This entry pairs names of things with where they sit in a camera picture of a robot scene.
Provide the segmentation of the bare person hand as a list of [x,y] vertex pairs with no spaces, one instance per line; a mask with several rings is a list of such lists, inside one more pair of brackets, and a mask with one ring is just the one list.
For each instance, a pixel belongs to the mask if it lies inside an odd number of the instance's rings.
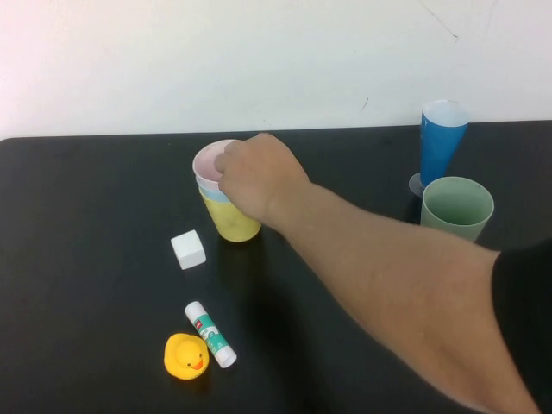
[[287,145],[268,133],[232,141],[214,161],[219,189],[244,213],[272,228],[288,198],[311,181]]

